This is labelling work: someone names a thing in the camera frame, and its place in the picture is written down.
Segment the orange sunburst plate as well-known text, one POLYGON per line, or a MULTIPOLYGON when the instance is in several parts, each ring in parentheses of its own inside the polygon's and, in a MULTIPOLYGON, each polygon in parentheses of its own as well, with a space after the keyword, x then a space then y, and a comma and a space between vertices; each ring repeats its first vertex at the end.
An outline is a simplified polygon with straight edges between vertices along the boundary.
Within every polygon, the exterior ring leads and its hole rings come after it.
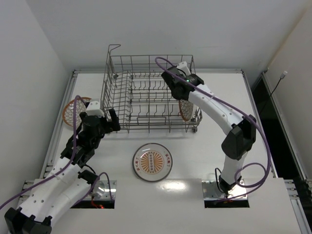
POLYGON ((136 150, 132 159, 132 168, 136 176, 150 183, 166 179, 172 167, 172 154, 159 143, 142 145, 136 150))

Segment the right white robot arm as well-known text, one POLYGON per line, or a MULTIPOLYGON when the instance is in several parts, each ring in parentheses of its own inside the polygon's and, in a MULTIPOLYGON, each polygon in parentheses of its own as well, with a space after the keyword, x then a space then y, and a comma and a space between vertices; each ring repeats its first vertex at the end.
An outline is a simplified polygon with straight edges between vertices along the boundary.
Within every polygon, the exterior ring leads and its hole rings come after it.
POLYGON ((216 100, 213 92, 204 81, 195 74, 171 67, 170 72, 179 76, 176 78, 167 72, 161 77, 169 87, 172 97, 176 100, 185 100, 204 111, 226 135, 221 144, 225 154, 224 166, 219 176, 218 187, 224 194, 241 180, 240 169, 251 150, 255 139, 255 127, 242 114, 216 100))

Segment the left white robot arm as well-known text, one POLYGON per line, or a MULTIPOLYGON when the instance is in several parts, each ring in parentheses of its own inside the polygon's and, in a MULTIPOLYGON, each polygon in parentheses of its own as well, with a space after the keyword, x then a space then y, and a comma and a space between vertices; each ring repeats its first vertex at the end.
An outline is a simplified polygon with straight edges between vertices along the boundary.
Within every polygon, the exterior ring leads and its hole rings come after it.
POLYGON ((79 204, 94 189, 100 179, 84 166, 95 154, 108 133, 119 131, 119 118, 114 109, 105 116, 80 113, 81 124, 74 126, 60 158, 48 177, 29 187, 29 197, 4 215, 11 234, 49 234, 53 225, 72 207, 79 204))

